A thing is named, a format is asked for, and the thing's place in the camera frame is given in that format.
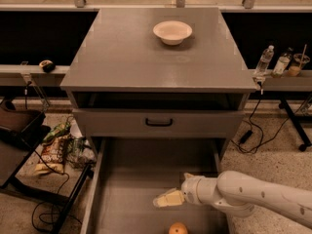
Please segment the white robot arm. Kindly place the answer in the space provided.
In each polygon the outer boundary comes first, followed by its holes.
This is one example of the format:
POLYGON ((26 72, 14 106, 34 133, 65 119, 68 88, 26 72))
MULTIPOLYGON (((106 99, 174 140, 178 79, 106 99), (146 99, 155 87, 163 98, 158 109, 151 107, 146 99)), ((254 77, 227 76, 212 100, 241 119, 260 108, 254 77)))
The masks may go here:
POLYGON ((260 206, 312 228, 312 192, 271 183, 235 171, 218 177, 184 174, 180 189, 170 189, 153 200, 156 208, 180 206, 184 202, 209 205, 225 214, 247 217, 260 206))

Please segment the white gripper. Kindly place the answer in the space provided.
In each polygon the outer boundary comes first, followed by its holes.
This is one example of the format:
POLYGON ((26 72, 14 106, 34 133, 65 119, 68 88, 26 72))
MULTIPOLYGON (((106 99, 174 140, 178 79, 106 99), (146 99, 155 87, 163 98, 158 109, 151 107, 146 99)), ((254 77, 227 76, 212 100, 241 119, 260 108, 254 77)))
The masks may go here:
POLYGON ((184 199, 190 204, 212 205, 218 200, 216 179, 185 173, 181 191, 176 188, 170 189, 154 198, 153 205, 156 208, 180 206, 184 199))

